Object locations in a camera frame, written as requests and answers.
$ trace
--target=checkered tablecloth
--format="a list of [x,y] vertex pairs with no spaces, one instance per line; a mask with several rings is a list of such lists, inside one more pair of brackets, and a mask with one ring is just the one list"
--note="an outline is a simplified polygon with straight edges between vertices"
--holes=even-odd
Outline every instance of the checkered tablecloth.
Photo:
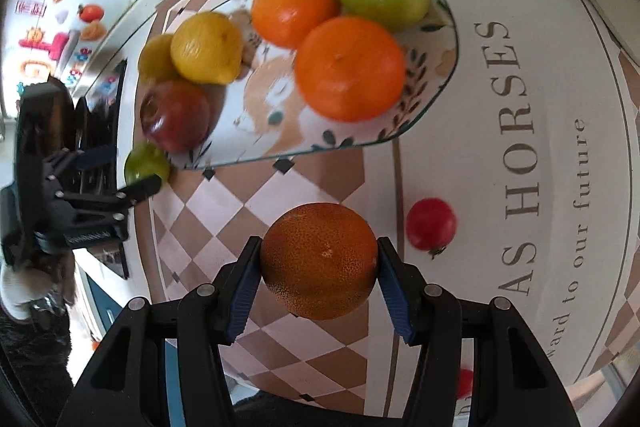
[[[167,297],[210,282],[236,260],[247,238],[264,236],[284,212],[313,201],[365,212],[362,149],[175,172],[152,200]],[[227,372],[260,389],[362,413],[368,321],[367,303],[332,321],[295,317],[260,283],[244,333],[220,354]]]
[[[638,67],[620,51],[618,60],[625,74],[626,85],[631,95],[631,101],[636,109],[636,131],[640,140],[640,73]],[[609,331],[605,348],[600,354],[591,372],[603,368],[620,353],[640,342],[640,238],[636,237],[636,253],[631,265],[631,273],[626,282],[625,302],[622,304],[613,327]]]

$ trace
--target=orange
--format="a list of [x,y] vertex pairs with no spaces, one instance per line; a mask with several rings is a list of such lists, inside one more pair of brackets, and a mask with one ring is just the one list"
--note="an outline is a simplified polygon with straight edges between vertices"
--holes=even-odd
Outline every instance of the orange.
[[331,120],[375,118],[398,101],[404,55],[387,30],[359,17],[336,17],[298,49],[296,83],[305,102]]
[[378,273],[378,245],[367,222],[334,203],[309,203],[280,217],[260,248],[267,287],[294,315],[325,321],[367,300]]
[[339,0],[254,0],[251,16],[260,36],[290,50],[308,33],[340,14]]

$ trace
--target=oval ceramic dish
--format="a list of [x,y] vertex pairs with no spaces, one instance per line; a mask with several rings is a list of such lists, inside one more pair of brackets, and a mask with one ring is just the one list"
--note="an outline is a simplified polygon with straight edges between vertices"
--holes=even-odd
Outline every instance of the oval ceramic dish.
[[254,0],[228,0],[215,11],[242,29],[242,73],[229,86],[206,86],[216,110],[212,132],[189,153],[171,155],[180,169],[204,169],[391,140],[420,120],[447,86],[458,62],[458,33],[446,0],[395,34],[406,57],[402,97],[385,114],[358,123],[327,120],[309,108],[293,76],[295,52],[263,41],[251,25]]

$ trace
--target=blue gripper pad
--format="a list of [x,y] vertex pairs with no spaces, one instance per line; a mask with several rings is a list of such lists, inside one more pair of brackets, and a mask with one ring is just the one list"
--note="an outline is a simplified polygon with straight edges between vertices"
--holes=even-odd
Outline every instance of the blue gripper pad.
[[247,263],[236,292],[234,293],[229,306],[229,324],[225,331],[225,336],[230,343],[236,341],[236,337],[244,331],[246,321],[249,318],[251,306],[254,304],[255,293],[258,291],[260,283],[260,255],[258,252],[252,254]]
[[114,161],[117,155],[118,148],[115,145],[100,145],[99,147],[87,149],[83,154],[76,156],[74,167],[79,171],[94,169]]
[[411,325],[409,302],[402,290],[398,274],[382,248],[379,249],[378,260],[380,261],[378,283],[385,298],[386,309],[389,311],[396,333],[406,344],[410,344],[414,339],[415,330]]

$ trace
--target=grapefruit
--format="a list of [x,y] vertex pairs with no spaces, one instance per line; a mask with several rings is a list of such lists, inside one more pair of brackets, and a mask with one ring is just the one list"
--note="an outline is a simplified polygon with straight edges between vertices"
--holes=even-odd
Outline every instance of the grapefruit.
[[378,245],[367,222],[335,203],[309,203],[280,217],[260,250],[267,287],[294,315],[346,315],[367,300],[378,274]]

